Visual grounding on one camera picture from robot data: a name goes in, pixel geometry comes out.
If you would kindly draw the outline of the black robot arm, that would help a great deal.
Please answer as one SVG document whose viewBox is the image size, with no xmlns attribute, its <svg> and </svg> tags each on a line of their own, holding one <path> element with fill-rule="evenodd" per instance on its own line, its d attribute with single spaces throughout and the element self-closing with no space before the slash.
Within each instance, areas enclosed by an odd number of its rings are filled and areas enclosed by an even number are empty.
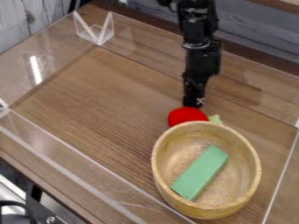
<svg viewBox="0 0 299 224">
<path fill-rule="evenodd" d="M 156 0 L 177 14 L 185 50 L 183 106 L 200 108 L 205 103 L 209 78 L 220 73 L 221 42 L 213 33 L 219 29 L 215 0 Z"/>
</svg>

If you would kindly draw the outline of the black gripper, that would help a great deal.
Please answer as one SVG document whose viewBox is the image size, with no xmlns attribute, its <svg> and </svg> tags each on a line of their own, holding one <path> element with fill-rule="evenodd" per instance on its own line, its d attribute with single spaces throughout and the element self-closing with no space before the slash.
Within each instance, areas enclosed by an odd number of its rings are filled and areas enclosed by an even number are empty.
<svg viewBox="0 0 299 224">
<path fill-rule="evenodd" d="M 185 70 L 181 74 L 184 107 L 200 108 L 204 105 L 204 87 L 211 76 L 220 73 L 220 61 L 221 42 L 217 40 L 212 40 L 204 48 L 187 50 Z"/>
</svg>

